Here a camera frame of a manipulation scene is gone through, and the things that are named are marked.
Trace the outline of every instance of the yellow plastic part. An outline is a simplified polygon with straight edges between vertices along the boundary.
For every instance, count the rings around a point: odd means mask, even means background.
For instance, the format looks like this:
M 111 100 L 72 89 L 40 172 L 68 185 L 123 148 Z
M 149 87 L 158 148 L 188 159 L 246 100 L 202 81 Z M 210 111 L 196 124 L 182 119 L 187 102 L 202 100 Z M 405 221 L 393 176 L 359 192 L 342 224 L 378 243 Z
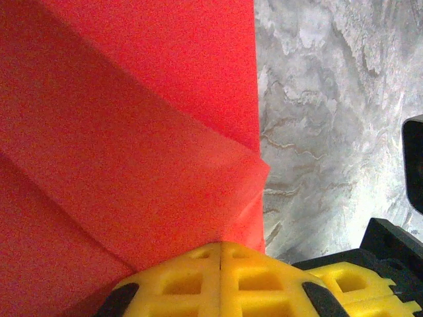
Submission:
M 413 317 L 371 270 L 342 262 L 309 271 L 231 242 L 202 246 L 121 281 L 139 289 L 124 317 L 319 317 L 304 282 L 327 287 L 351 317 Z
M 340 262 L 307 272 L 325 283 L 351 317 L 413 317 L 421 311 L 414 301 L 401 302 L 389 287 L 395 283 L 370 269 Z
M 121 281 L 138 283 L 124 317 L 319 317 L 301 284 L 315 276 L 244 246 L 202 246 Z
M 216 317 L 221 244 L 202 246 L 121 281 L 138 283 L 124 317 Z
M 322 281 L 235 243 L 221 251 L 221 317 L 319 317 L 302 283 Z

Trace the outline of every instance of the gray marble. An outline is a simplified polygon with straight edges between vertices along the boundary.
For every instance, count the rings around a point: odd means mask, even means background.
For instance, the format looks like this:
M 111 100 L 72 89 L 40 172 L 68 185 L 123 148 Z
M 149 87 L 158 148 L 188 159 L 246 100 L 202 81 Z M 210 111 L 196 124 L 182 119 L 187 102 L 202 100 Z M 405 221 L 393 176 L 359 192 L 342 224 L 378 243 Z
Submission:
M 356 248 L 370 217 L 423 240 L 402 122 L 423 113 L 423 0 L 256 0 L 267 253 Z

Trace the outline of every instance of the black plastic part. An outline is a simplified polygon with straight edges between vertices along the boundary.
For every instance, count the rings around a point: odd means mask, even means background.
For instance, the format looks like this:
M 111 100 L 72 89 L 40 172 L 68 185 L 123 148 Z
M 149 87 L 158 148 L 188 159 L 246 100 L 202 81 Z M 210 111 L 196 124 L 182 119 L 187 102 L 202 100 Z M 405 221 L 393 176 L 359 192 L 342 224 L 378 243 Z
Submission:
M 303 283 L 303 289 L 320 317 L 349 317 L 328 289 L 313 282 Z
M 113 290 L 93 317 L 123 317 L 138 289 L 137 283 L 129 283 Z
M 423 213 L 423 115 L 404 122 L 403 149 L 407 197 Z
M 313 269 L 339 262 L 365 267 L 392 279 L 394 294 L 403 302 L 415 300 L 423 307 L 423 244 L 386 219 L 370 219 L 359 249 L 294 264 Z M 423 312 L 414 314 L 423 317 Z

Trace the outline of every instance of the red fabric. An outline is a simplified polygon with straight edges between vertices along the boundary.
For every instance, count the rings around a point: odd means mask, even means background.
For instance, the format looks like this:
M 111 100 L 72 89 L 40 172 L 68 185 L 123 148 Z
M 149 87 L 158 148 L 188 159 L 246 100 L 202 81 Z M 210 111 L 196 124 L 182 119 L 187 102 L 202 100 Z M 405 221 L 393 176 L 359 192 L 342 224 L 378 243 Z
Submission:
M 256 153 L 157 98 L 41 6 L 0 10 L 0 148 L 34 182 L 2 157 L 1 315 L 86 315 L 115 280 L 197 246 L 261 247 L 268 167 Z
M 0 155 L 0 315 L 89 316 L 133 269 Z M 90 297 L 89 303 L 84 300 Z M 78 309 L 73 306 L 78 302 Z
M 41 0 L 139 82 L 259 153 L 252 0 Z

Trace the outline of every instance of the square hole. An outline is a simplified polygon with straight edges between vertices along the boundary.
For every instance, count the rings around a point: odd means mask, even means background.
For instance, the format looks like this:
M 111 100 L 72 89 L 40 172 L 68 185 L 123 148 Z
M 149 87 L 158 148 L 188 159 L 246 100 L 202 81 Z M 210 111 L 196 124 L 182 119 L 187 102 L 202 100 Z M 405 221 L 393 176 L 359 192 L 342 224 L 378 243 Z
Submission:
M 281 291 L 278 276 L 269 271 L 244 271 L 239 277 L 240 291 Z
M 150 317 L 198 317 L 198 307 L 156 308 Z
M 287 302 L 245 303 L 242 307 L 243 317 L 294 317 Z
M 350 272 L 344 272 L 336 279 L 336 282 L 343 293 L 358 291 L 367 287 L 367 283 L 363 278 L 356 274 L 351 274 Z
M 164 295 L 195 295 L 201 293 L 201 273 L 181 273 L 170 276 L 163 287 Z

